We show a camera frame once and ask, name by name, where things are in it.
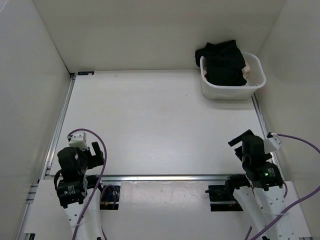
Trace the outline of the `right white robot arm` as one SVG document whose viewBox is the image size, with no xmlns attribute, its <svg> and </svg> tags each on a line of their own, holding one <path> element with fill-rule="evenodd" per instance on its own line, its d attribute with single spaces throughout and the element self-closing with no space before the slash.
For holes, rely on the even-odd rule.
<svg viewBox="0 0 320 240">
<path fill-rule="evenodd" d="M 249 219 L 255 240 L 296 240 L 285 209 L 286 184 L 276 164 L 270 161 L 271 152 L 281 146 L 279 139 L 262 139 L 250 129 L 228 143 L 235 148 L 244 174 L 230 175 L 224 193 L 236 200 Z"/>
</svg>

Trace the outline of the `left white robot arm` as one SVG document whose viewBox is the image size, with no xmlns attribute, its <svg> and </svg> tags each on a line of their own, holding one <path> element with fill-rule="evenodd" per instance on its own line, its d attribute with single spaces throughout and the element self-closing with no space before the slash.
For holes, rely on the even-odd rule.
<svg viewBox="0 0 320 240">
<path fill-rule="evenodd" d="M 90 148 L 68 146 L 57 153 L 60 170 L 54 176 L 54 188 L 60 206 L 67 216 L 73 240 L 101 240 L 100 199 L 105 188 L 98 175 L 86 176 L 86 171 L 104 164 L 99 144 Z"/>
</svg>

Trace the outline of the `black trousers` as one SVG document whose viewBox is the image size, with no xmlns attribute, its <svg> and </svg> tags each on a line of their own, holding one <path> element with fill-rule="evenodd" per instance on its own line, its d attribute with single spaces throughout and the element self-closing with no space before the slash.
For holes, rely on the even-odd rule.
<svg viewBox="0 0 320 240">
<path fill-rule="evenodd" d="M 196 65 L 200 66 L 200 58 L 206 59 L 206 79 L 216 86 L 239 87 L 247 84 L 242 69 L 245 59 L 237 47 L 236 40 L 217 44 L 207 43 L 204 48 L 194 54 Z"/>
</svg>

